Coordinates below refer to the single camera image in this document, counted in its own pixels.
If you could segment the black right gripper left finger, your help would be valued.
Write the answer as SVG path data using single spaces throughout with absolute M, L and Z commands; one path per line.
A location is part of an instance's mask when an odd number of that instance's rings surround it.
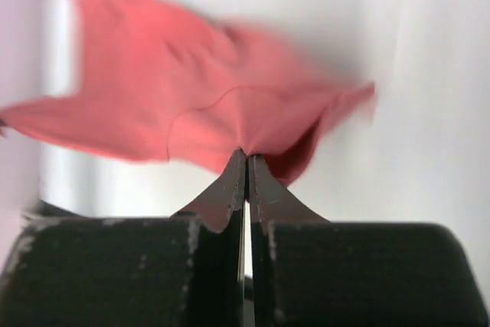
M 247 159 L 170 217 L 40 217 L 1 276 L 3 326 L 241 326 Z

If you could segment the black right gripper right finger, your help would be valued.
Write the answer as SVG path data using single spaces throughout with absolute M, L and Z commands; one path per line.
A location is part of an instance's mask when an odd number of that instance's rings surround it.
M 487 326 L 454 234 L 434 223 L 331 222 L 248 160 L 258 326 Z

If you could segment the pink polo shirt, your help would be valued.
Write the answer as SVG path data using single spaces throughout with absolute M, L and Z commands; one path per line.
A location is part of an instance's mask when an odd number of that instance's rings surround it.
M 263 29 L 208 21 L 169 0 L 74 0 L 80 87 L 1 111 L 33 139 L 137 162 L 221 172 L 232 152 L 265 157 L 284 185 L 318 140 L 374 98 Z

